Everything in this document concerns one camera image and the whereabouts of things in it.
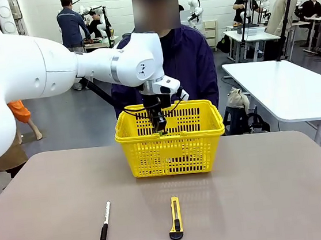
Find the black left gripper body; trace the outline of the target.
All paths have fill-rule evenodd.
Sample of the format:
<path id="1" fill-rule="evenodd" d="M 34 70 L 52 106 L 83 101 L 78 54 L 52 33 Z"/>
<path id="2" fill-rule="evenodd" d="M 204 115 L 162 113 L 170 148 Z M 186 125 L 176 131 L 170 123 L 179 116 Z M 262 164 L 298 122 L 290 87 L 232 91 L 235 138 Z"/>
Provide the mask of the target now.
<path id="1" fill-rule="evenodd" d="M 162 116 L 161 100 L 158 96 L 143 97 L 142 100 L 149 118 Z"/>

